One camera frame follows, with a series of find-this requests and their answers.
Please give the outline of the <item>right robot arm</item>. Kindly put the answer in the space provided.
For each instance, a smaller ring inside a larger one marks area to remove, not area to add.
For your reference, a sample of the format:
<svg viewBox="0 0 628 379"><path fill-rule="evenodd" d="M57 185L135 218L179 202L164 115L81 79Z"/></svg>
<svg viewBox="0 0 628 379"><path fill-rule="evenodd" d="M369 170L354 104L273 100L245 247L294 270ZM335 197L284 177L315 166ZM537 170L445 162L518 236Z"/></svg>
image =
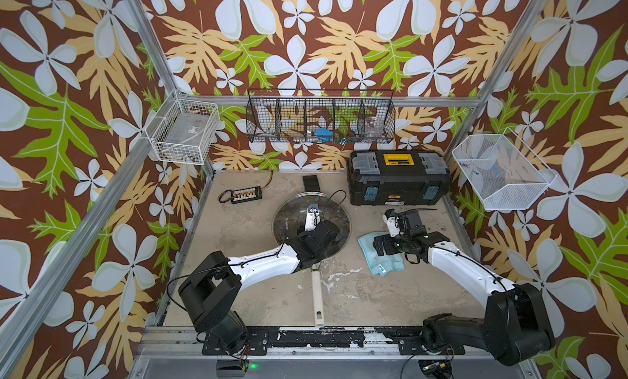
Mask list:
<svg viewBox="0 0 628 379"><path fill-rule="evenodd" d="M423 225L418 210L384 212L388 232L375 238L378 256L402 254L430 264L456 281L484 309L483 318L452 314L423 321L420 339L428 349L471 346L513 366L554 348L555 337L541 292L503 278L466 255L440 232Z"/></svg>

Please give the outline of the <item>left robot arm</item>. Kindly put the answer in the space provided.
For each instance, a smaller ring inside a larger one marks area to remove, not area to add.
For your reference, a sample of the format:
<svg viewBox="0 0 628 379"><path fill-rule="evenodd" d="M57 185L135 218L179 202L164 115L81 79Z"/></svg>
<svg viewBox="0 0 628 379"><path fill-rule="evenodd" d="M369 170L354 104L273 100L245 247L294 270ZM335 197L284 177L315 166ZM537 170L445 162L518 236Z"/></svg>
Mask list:
<svg viewBox="0 0 628 379"><path fill-rule="evenodd" d="M234 355L250 343L250 332L232 309L238 294L260 282L290 275L322 262L340 239L340 229L322 220L312 229L286 238L277 248L245 257L209 254L178 287L178 295L197 333L214 339L220 351Z"/></svg>

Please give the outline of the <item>light blue cloth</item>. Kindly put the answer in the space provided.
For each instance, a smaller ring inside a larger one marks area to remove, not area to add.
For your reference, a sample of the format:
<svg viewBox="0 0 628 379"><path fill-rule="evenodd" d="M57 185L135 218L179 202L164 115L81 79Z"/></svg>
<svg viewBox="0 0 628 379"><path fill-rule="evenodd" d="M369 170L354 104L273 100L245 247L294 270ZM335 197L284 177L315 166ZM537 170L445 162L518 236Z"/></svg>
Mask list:
<svg viewBox="0 0 628 379"><path fill-rule="evenodd" d="M358 238L358 244L362 249L371 274L374 276L379 275L384 277L393 272L404 271L406 268L404 257L401 254L395 254L392 256L378 255L376 249L374 248L375 238L384 235L384 232L374 232Z"/></svg>

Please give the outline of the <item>glass pot lid cream handle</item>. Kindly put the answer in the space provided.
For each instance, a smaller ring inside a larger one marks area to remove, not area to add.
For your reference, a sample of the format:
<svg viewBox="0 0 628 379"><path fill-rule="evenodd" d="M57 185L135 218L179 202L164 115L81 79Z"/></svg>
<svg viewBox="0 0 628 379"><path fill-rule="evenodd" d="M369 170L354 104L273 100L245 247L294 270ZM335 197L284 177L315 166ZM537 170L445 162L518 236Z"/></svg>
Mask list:
<svg viewBox="0 0 628 379"><path fill-rule="evenodd" d="M351 222L340 202L321 192L301 193L282 204L273 218L273 237L281 244L288 237L314 230L323 220L330 220L340 230L327 251L328 257L333 256L346 245Z"/></svg>

